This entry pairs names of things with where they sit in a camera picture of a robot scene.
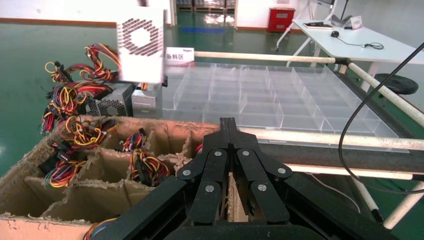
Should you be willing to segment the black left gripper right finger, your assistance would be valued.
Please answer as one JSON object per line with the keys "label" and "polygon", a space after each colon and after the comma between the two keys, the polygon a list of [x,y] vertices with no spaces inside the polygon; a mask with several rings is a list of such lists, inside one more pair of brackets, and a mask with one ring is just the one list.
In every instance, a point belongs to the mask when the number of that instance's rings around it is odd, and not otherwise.
{"label": "black left gripper right finger", "polygon": [[257,137],[229,119],[234,177],[252,225],[250,240],[393,240],[380,224],[308,177],[262,152]]}

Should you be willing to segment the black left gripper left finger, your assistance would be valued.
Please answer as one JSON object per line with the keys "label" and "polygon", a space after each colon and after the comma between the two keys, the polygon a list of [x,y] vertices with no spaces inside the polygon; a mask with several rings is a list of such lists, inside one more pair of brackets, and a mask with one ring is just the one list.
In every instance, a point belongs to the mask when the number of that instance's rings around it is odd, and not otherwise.
{"label": "black left gripper left finger", "polygon": [[204,137],[201,153],[93,238],[188,240],[195,226],[213,226],[225,206],[229,121],[220,118],[219,131]]}

